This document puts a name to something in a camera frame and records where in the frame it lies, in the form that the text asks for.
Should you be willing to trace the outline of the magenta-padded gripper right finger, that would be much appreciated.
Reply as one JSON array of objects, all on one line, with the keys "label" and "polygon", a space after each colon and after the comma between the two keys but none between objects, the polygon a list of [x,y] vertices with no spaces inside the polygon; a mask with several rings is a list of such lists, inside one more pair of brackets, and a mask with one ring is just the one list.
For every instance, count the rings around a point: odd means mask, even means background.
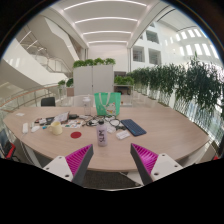
[{"label": "magenta-padded gripper right finger", "polygon": [[144,185],[182,169],[182,166],[166,153],[156,154],[134,143],[131,144],[130,153]]}]

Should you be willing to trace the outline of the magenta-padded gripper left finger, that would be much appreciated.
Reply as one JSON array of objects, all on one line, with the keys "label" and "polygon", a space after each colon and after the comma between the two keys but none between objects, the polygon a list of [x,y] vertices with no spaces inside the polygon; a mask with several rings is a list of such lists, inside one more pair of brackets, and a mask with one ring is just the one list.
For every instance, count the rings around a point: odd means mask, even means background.
[{"label": "magenta-padded gripper left finger", "polygon": [[67,156],[57,156],[44,170],[81,186],[92,156],[93,145],[90,144]]}]

